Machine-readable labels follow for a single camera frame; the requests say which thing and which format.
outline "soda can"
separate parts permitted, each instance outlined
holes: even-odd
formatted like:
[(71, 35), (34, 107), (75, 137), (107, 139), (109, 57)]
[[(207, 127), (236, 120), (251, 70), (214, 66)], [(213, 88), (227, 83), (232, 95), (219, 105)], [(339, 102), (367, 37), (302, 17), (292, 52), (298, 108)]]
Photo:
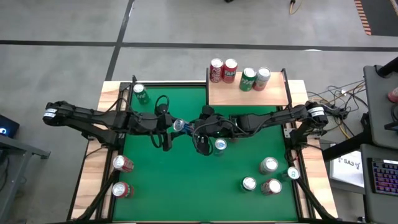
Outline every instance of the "soda can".
[(300, 172), (296, 167), (289, 167), (283, 171), (280, 175), (280, 179), (283, 181), (297, 180), (300, 177)]
[(134, 163), (126, 156), (116, 156), (113, 159), (113, 167), (121, 172), (131, 172), (134, 168)]
[(224, 70), (224, 62), (219, 58), (214, 58), (210, 62), (210, 80), (212, 82), (219, 82), (222, 79)]
[(389, 92), (387, 97), (391, 102), (398, 103), (398, 87)]
[(269, 179), (261, 185), (261, 193), (264, 195), (279, 194), (282, 190), (282, 184), (277, 179)]
[(245, 68), (242, 72), (241, 82), (239, 88), (242, 91), (249, 91), (253, 87), (253, 83), (256, 79), (256, 72), (253, 68)]
[(149, 96), (143, 84), (135, 84), (132, 90), (140, 104), (144, 105), (149, 102)]
[(221, 156), (226, 149), (226, 141), (224, 139), (217, 139), (215, 145), (216, 149), (214, 150), (214, 155)]
[(235, 59), (227, 59), (224, 65), (223, 81), (225, 83), (232, 83), (235, 80), (236, 70), (238, 69), (238, 63)]
[(245, 177), (241, 182), (244, 192), (252, 192), (256, 188), (257, 182), (253, 177)]
[(193, 125), (184, 121), (183, 119), (176, 119), (173, 123), (173, 129), (176, 132), (192, 133)]
[(265, 89), (270, 77), (271, 77), (271, 71), (269, 70), (269, 68), (261, 67), (257, 71), (256, 81), (254, 81), (253, 88), (257, 91)]
[(274, 172), (278, 168), (278, 161), (273, 157), (267, 157), (261, 161), (259, 166), (260, 174), (266, 175)]
[(134, 195), (134, 187), (120, 181), (113, 185), (112, 194), (117, 198), (132, 197)]

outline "green felt surface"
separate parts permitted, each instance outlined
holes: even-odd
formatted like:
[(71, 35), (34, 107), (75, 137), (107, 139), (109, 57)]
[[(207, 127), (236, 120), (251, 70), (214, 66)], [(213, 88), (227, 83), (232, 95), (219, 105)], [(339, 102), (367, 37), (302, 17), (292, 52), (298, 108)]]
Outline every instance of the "green felt surface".
[[(170, 113), (187, 121), (198, 118), (205, 104), (204, 88), (148, 88), (151, 102), (137, 111), (154, 111), (160, 95), (170, 98)], [(242, 113), (268, 113), (271, 106), (215, 106), (225, 116)], [(135, 188), (132, 198), (119, 198), (115, 221), (295, 221), (297, 213), (290, 182), (282, 183), (279, 195), (261, 194), (260, 185), (287, 168), (280, 126), (263, 129), (257, 135), (228, 142), (224, 155), (203, 156), (195, 151), (190, 136), (173, 141), (169, 152), (156, 149), (148, 136), (127, 136), (124, 155), (134, 162), (134, 170), (122, 173), (120, 181)], [(258, 172), (267, 156), (279, 161), (271, 175)], [(240, 181), (257, 180), (253, 192), (244, 193)]]

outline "concrete floor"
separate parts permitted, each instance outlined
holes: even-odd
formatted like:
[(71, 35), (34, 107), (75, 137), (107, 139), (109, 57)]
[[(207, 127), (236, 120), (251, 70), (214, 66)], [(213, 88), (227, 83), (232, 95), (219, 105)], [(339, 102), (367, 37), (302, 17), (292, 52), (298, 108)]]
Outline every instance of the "concrete floor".
[[(2, 0), (0, 40), (115, 42), (127, 0)], [(124, 42), (397, 47), (397, 37), (364, 33), (354, 1), (306, 0), (293, 16), (289, 1), (136, 0)], [(28, 223), (66, 219), (87, 141), (70, 128), (44, 125), (48, 101), (67, 100), (95, 108), (113, 47), (0, 45), (0, 113), (21, 124), (18, 139), (52, 151), (32, 159), (11, 218)], [(362, 79), (365, 65), (384, 64), (391, 52), (297, 50), (140, 49), (122, 47), (113, 80), (202, 80), (215, 57), (235, 58), (239, 67), (285, 67), (308, 91)], [(366, 100), (364, 92), (359, 95)], [(360, 105), (346, 120), (359, 133)], [(331, 131), (323, 137), (343, 141)], [(363, 215), (360, 195), (333, 189), (339, 217)]]

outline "rgb keyboard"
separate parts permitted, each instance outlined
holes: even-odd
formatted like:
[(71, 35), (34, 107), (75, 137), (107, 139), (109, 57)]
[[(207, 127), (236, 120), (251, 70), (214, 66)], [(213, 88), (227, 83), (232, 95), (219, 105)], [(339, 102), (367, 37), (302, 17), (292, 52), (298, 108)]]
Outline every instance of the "rgb keyboard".
[(371, 159), (373, 192), (398, 196), (398, 162)]

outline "can lid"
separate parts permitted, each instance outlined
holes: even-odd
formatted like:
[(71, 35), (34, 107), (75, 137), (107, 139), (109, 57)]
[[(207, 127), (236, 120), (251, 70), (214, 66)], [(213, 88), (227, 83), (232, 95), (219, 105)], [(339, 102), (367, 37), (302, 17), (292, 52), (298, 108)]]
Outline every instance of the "can lid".
[(140, 93), (144, 91), (144, 85), (143, 84), (135, 84), (134, 87), (132, 88), (135, 93)]
[(113, 167), (120, 169), (124, 166), (124, 157), (123, 156), (116, 156), (113, 159)]
[(214, 58), (211, 60), (211, 65), (215, 68), (221, 68), (221, 66), (223, 66), (223, 61), (219, 58)]
[(236, 68), (238, 66), (238, 63), (235, 59), (229, 58), (225, 61), (225, 66), (228, 68)]
[(218, 150), (226, 149), (226, 141), (224, 139), (217, 139), (216, 140), (216, 148)]
[(265, 160), (266, 168), (276, 170), (278, 168), (278, 161), (273, 157), (267, 157)]
[(287, 175), (294, 180), (297, 180), (300, 177), (300, 172), (296, 167), (289, 167), (287, 169)]
[(243, 187), (248, 190), (254, 190), (256, 188), (256, 180), (253, 177), (245, 177), (242, 181)]
[(254, 71), (253, 68), (245, 68), (243, 70), (243, 73), (245, 74), (245, 76), (252, 78), (256, 76), (256, 72)]
[(271, 76), (271, 70), (269, 70), (267, 67), (261, 67), (259, 68), (259, 75), (262, 77), (269, 77)]
[(112, 187), (112, 194), (115, 196), (121, 196), (126, 192), (126, 186), (122, 182), (117, 182), (116, 184), (113, 185)]
[(269, 190), (273, 193), (279, 193), (282, 190), (282, 184), (280, 184), (279, 180), (272, 179), (269, 181)]
[(181, 131), (184, 128), (184, 120), (176, 119), (173, 123), (174, 131)]

